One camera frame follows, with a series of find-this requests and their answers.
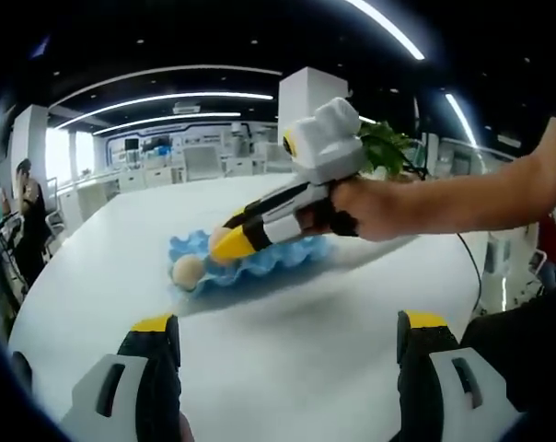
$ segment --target human arm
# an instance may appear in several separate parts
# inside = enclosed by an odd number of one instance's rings
[[[18,211],[24,215],[39,198],[39,184],[28,179],[26,184],[21,173],[17,175],[17,205]]]
[[[556,118],[532,154],[493,174],[412,184],[353,179],[335,187],[331,200],[371,240],[530,224],[556,205]]]
[[[0,187],[0,204],[2,206],[2,216],[10,215],[11,212],[10,202],[6,197],[6,192],[4,192],[4,189],[2,189],[1,187]]]

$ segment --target yellow tip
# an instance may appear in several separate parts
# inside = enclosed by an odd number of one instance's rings
[[[166,325],[168,324],[168,319],[170,316],[171,313],[166,313],[165,315],[158,316],[157,318],[142,320],[134,324],[131,331],[132,332],[164,332],[166,330]]]
[[[447,327],[444,318],[433,313],[425,313],[416,310],[405,310],[409,316],[409,323],[412,329],[422,329],[423,327]]]
[[[237,226],[221,239],[211,250],[214,261],[226,262],[249,256],[256,251],[243,234],[243,226]]]
[[[286,133],[284,134],[284,138],[286,139],[286,142],[288,143],[288,147],[290,147],[290,155],[292,157],[296,157],[296,145],[292,142],[292,139],[290,137],[290,131],[286,131]]]

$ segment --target blue egg tray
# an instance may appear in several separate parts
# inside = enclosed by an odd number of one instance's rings
[[[305,262],[320,261],[330,252],[330,245],[325,238],[310,237],[296,242],[274,244],[268,249],[233,262],[231,265],[221,266],[209,258],[209,237],[210,235],[204,231],[197,230],[190,233],[187,239],[173,237],[169,240],[170,278],[174,262],[183,255],[197,255],[204,262],[206,271],[204,277],[190,292],[177,287],[181,292],[196,296],[209,286],[227,287],[234,285],[243,274],[250,273],[255,276],[264,276],[279,268],[290,269]]]

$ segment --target white table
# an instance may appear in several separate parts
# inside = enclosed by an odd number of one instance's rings
[[[211,229],[288,175],[198,181],[119,195],[69,238],[31,288],[10,337],[41,407],[71,389],[144,318],[176,310],[182,410],[198,441],[386,440],[400,426],[397,312],[437,312],[459,336],[478,292],[455,236],[374,244],[330,237],[316,268],[179,303],[168,240]],[[482,268],[487,234],[466,236]]]

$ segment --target black cable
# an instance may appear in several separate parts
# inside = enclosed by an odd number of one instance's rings
[[[402,152],[399,151],[399,153],[401,154],[401,156],[403,157],[403,160],[407,163],[409,163],[409,167],[408,169],[412,169],[414,171],[414,173],[416,173],[419,178],[421,179],[421,181],[425,181],[425,178],[431,174],[429,173],[429,170],[427,169],[427,166],[425,166],[424,168],[417,168],[410,159],[408,159],[405,154],[403,154]],[[477,295],[477,300],[474,303],[474,307],[472,308],[472,313],[474,313],[474,311],[477,309],[477,307],[479,306],[479,303],[481,302],[481,296],[482,296],[482,277],[481,277],[481,272],[479,271],[479,267],[477,266],[476,261],[474,260],[474,256],[472,255],[472,250],[470,250],[469,245],[466,243],[466,240],[462,237],[461,234],[457,233],[456,236],[460,239],[460,241],[462,241],[462,245],[464,246],[464,249],[466,249],[467,254],[470,257],[470,261],[472,262],[472,266],[474,267],[474,271],[477,274],[477,280],[479,281],[479,294]]]
[[[477,280],[479,281],[479,294],[477,295],[477,300],[474,303],[474,307],[472,308],[472,312],[474,313],[474,311],[477,309],[477,307],[479,306],[479,302],[481,302],[481,296],[482,296],[482,277],[481,277],[481,272],[479,271],[479,267],[477,266],[476,261],[474,261],[474,256],[472,256],[472,250],[470,250],[469,245],[466,243],[466,240],[464,238],[462,238],[462,235],[460,235],[459,233],[456,234],[460,240],[462,241],[462,244],[464,244],[464,248],[466,249],[466,252],[469,254],[470,256],[470,260],[472,261],[472,265],[474,266],[474,270],[477,273]]]

